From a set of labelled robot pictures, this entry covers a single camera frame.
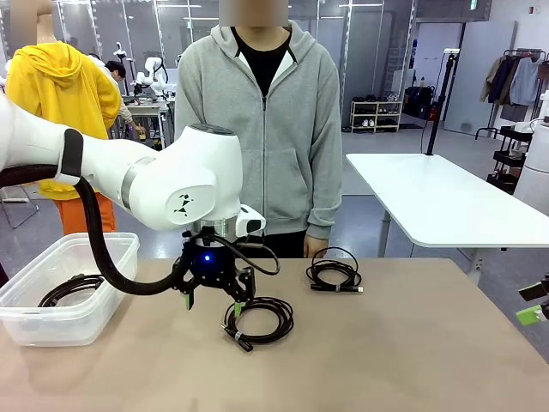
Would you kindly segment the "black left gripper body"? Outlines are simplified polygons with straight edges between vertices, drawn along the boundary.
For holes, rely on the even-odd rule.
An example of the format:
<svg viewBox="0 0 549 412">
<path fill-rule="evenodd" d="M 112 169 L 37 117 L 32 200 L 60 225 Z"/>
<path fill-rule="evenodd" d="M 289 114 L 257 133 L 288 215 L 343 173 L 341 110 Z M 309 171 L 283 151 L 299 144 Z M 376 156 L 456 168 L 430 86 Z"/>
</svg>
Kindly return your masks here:
<svg viewBox="0 0 549 412">
<path fill-rule="evenodd" d="M 185 286 L 195 285 L 223 290 L 233 298 L 246 298 L 247 302 L 256 294 L 254 269 L 249 264 L 238 269 L 235 261 L 242 258 L 238 246 L 211 231 L 193 234 L 182 233 L 184 239 L 181 256 L 172 266 L 176 276 L 174 290 L 182 293 Z"/>
</svg>

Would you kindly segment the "person's left hand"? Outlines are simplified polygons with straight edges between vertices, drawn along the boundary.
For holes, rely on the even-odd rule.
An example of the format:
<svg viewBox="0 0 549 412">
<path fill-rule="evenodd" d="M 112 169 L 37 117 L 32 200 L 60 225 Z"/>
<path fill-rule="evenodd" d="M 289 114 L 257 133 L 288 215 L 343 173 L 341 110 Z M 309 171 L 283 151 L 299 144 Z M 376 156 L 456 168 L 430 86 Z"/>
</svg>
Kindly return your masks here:
<svg viewBox="0 0 549 412">
<path fill-rule="evenodd" d="M 310 236 L 308 233 L 306 233 L 303 244 L 304 258 L 321 258 L 325 255 L 325 251 L 328 246 L 329 241 L 327 239 L 320 239 L 318 237 Z"/>
</svg>

